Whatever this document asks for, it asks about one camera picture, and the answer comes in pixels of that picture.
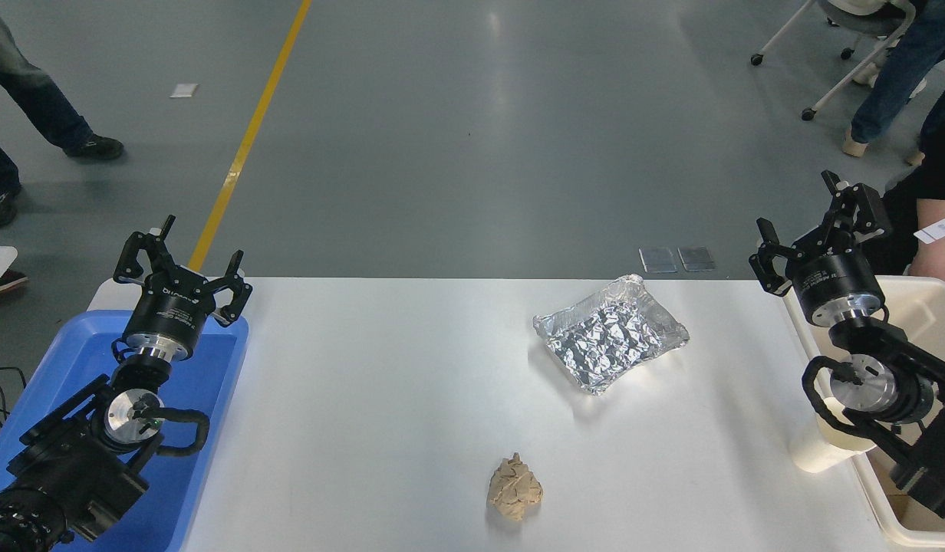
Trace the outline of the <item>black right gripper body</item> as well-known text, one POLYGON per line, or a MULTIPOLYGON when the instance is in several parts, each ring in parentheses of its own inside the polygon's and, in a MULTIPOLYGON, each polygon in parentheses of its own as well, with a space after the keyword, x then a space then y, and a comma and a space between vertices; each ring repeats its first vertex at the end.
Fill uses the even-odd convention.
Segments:
POLYGON ((881 287, 858 249, 831 255, 804 254, 798 261, 787 262, 785 276, 804 312, 875 312, 881 308, 881 287))

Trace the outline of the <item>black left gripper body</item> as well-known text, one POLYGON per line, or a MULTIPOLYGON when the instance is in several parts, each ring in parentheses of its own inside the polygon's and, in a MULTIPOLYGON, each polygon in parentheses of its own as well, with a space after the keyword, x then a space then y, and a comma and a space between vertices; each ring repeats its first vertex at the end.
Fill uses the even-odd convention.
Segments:
POLYGON ((124 342, 136 346, 146 336, 163 336, 181 346, 195 346, 214 305, 212 293, 196 294, 206 284, 205 276, 182 268, 147 276, 124 342))

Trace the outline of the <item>person's hand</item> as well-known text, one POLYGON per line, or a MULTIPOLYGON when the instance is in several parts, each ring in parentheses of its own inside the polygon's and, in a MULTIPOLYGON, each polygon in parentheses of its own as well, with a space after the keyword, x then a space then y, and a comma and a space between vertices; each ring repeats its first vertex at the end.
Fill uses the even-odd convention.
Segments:
POLYGON ((932 242, 919 241, 908 275, 945 282, 945 237, 932 242))

